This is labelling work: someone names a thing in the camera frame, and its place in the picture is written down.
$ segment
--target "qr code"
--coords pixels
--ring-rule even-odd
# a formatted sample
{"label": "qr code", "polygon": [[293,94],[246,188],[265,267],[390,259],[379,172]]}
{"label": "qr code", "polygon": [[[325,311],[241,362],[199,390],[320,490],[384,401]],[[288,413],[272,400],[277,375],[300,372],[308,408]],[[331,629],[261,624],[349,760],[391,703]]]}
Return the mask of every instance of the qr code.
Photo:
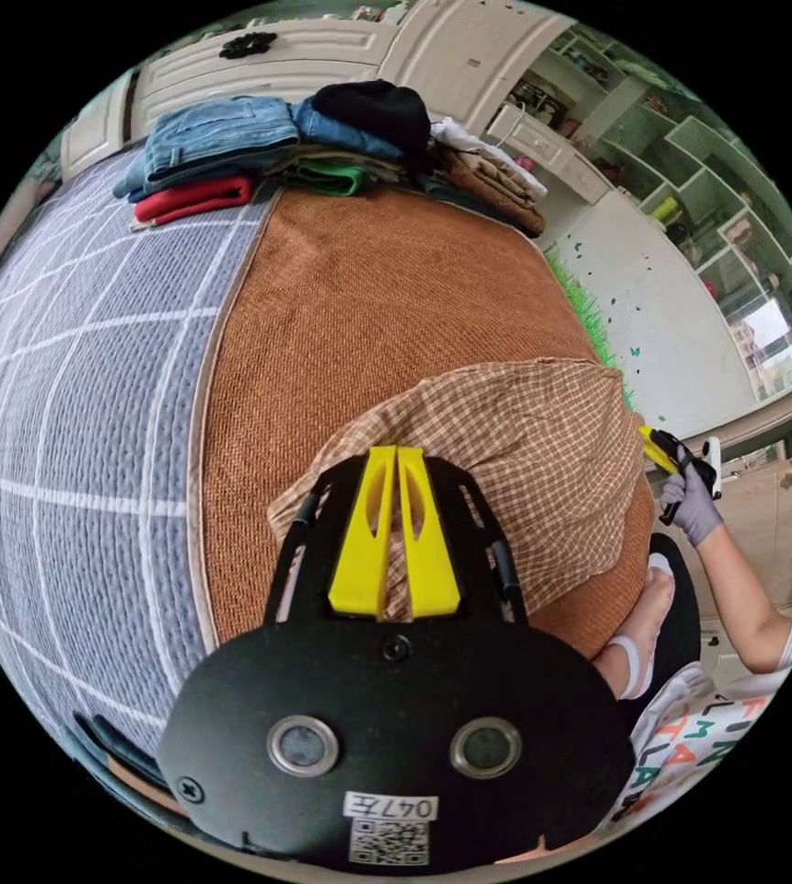
{"label": "qr code", "polygon": [[427,866],[430,824],[406,820],[353,820],[350,861],[372,866]]}

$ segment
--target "label sticker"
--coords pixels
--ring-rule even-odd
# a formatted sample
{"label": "label sticker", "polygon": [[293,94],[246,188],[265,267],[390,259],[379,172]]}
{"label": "label sticker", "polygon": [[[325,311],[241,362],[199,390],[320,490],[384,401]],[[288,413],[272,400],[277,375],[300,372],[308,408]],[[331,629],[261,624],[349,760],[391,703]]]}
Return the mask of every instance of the label sticker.
{"label": "label sticker", "polygon": [[430,824],[354,818],[350,830],[350,862],[370,866],[428,866]]}
{"label": "label sticker", "polygon": [[372,795],[345,792],[344,815],[360,820],[433,822],[439,812],[437,796]]}

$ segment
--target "screw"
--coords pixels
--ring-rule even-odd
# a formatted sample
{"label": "screw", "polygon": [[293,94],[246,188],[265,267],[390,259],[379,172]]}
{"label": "screw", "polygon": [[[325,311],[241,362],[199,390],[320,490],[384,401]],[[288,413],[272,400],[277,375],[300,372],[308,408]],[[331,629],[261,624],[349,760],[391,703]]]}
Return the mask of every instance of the screw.
{"label": "screw", "polygon": [[180,777],[175,788],[188,804],[202,804],[205,801],[203,787],[190,776]]}
{"label": "screw", "polygon": [[380,652],[388,663],[402,663],[412,653],[412,646],[404,635],[394,635],[384,642]]}

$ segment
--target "printed shirt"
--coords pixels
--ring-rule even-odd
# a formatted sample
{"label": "printed shirt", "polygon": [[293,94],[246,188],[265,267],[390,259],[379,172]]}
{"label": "printed shirt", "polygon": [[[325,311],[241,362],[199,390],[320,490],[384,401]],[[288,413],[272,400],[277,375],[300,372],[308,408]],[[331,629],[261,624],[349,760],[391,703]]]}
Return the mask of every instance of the printed shirt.
{"label": "printed shirt", "polygon": [[635,771],[594,832],[611,839],[696,785],[758,720],[792,668],[792,628],[776,671],[716,688],[692,663],[657,694],[632,733]]}

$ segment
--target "red folded cloth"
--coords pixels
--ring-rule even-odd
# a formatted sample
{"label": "red folded cloth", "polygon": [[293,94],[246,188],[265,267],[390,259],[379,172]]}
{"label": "red folded cloth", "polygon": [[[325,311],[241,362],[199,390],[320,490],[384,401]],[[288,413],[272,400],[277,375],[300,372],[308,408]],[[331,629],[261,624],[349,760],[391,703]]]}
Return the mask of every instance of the red folded cloth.
{"label": "red folded cloth", "polygon": [[179,184],[136,203],[135,220],[158,227],[189,215],[245,205],[250,199],[251,180],[241,175]]}

